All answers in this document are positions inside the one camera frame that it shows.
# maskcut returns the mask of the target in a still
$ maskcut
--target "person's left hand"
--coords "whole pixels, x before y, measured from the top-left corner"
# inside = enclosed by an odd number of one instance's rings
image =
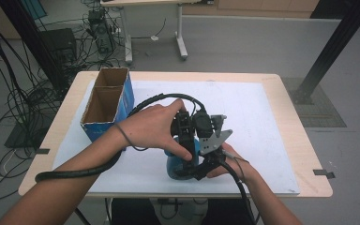
[[[189,151],[171,135],[171,123],[177,112],[186,111],[181,99],[171,105],[150,106],[119,123],[132,143],[139,147],[161,148],[184,160],[192,160]]]

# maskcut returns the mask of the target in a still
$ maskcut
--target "table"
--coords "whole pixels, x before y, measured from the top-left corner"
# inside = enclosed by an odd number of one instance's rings
[[[127,24],[127,14],[126,7],[132,6],[148,6],[148,5],[177,5],[177,31],[175,32],[175,37],[177,40],[177,45],[180,50],[180,55],[183,59],[187,59],[188,53],[186,50],[186,45],[184,44],[183,34],[182,34],[182,16],[183,16],[183,7],[182,4],[185,3],[196,3],[200,0],[114,0],[109,2],[101,1],[101,5],[105,8],[118,8],[121,15],[122,29],[125,39],[125,61],[128,64],[131,64],[133,61],[132,48],[131,48],[131,36],[128,32]]]
[[[38,173],[50,171],[60,143],[63,141],[72,117],[77,111],[88,84],[98,73],[80,72],[70,87],[63,104],[57,113],[40,148],[50,149],[49,154],[36,155],[22,184],[19,193],[25,194],[34,184]],[[199,72],[141,72],[131,71],[133,81],[217,81],[239,83],[261,83],[267,95],[277,127],[291,161],[300,194],[297,197],[330,197],[332,188],[325,176],[317,176],[313,170],[321,169],[314,149],[298,118],[282,80],[275,74],[249,73],[199,73]],[[118,197],[117,195],[94,193],[88,196]]]

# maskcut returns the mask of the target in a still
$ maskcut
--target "wooden cabinet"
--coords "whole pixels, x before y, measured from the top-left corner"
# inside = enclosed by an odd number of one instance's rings
[[[309,18],[319,0],[215,0],[210,6],[188,5],[184,14]]]

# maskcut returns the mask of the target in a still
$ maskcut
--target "person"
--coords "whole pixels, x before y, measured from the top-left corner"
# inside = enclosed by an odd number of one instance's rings
[[[166,107],[150,106],[120,122],[119,126],[136,146],[165,149],[184,160],[191,160],[192,155],[173,139],[170,132],[175,114],[185,110],[184,102],[177,99]],[[117,126],[112,126],[56,171],[78,171],[99,166],[127,146],[130,143],[125,136]],[[229,144],[224,143],[222,146],[240,158]],[[276,197],[249,163],[242,161],[239,167],[232,159],[226,160],[247,185],[264,224],[300,224],[298,218]],[[223,168],[216,168],[207,177],[224,173],[226,171]],[[92,175],[40,181],[9,209],[0,219],[0,224],[63,224],[97,179],[98,175]]]

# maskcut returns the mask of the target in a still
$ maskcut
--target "blue cardboard box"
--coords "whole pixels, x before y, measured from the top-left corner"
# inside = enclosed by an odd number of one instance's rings
[[[128,68],[102,68],[82,115],[81,126],[95,141],[133,109],[134,95]]]

